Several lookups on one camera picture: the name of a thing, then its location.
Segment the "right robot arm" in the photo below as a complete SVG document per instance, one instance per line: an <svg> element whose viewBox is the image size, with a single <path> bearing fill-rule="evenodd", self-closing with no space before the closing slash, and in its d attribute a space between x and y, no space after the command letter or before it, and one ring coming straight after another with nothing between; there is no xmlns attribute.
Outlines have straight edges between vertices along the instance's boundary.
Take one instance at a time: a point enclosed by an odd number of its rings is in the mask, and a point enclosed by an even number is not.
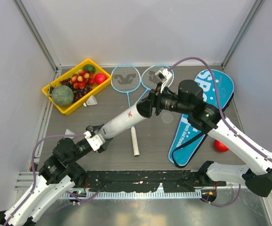
<svg viewBox="0 0 272 226"><path fill-rule="evenodd" d="M214 105L203 100L202 88L193 80L179 83L178 93L161 86L149 92L136 106L139 114L150 118L162 110L188 115L188 122L201 134L220 141L237 155L245 165L222 165L206 161L199 169L198 180L208 186L212 182L225 181L245 185L251 192L267 197L272 190L272 153L254 144L236 128Z"/></svg>

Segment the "white shuttlecock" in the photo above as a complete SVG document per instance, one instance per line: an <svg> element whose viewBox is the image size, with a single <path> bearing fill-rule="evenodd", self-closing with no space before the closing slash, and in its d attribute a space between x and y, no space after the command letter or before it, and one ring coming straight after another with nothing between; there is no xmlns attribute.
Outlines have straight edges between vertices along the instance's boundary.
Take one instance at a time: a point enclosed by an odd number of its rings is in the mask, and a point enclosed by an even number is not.
<svg viewBox="0 0 272 226"><path fill-rule="evenodd" d="M83 103L83 106L88 107L88 106L93 106L93 105L97 105L97 104L98 104L98 102L97 102L96 98L93 95L91 95L88 98L88 100Z"/></svg>

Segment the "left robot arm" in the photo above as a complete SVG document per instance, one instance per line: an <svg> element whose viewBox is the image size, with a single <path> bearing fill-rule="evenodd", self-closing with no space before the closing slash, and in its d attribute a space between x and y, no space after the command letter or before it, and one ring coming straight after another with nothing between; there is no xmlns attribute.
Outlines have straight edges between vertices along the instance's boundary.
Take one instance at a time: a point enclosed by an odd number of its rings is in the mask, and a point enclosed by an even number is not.
<svg viewBox="0 0 272 226"><path fill-rule="evenodd" d="M92 151L105 151L111 141L100 128L88 126L77 143L72 140L74 134L59 135L52 156L38 172L33 172L32 185L13 207L0 211L0 225L34 226L63 193L83 186L87 175L77 160Z"/></svg>

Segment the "white shuttlecock tube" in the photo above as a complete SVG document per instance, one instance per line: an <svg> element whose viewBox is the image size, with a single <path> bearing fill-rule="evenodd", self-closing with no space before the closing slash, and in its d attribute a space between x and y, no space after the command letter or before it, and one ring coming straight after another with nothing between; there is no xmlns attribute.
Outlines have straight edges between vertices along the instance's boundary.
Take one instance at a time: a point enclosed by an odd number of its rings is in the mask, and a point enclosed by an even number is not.
<svg viewBox="0 0 272 226"><path fill-rule="evenodd" d="M104 140L108 140L145 119L146 117L143 117L139 113L137 106L132 105L130 108L126 109L124 112L103 125L97 132L95 132L95 134Z"/></svg>

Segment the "clear tube lid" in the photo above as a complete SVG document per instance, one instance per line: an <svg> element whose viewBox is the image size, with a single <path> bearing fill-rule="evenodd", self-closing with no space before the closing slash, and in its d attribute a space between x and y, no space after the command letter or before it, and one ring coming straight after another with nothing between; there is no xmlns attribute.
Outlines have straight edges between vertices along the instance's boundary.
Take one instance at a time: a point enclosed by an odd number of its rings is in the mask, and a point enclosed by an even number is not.
<svg viewBox="0 0 272 226"><path fill-rule="evenodd" d="M171 113L163 113L161 119L164 123L171 123L173 121L173 115Z"/></svg>

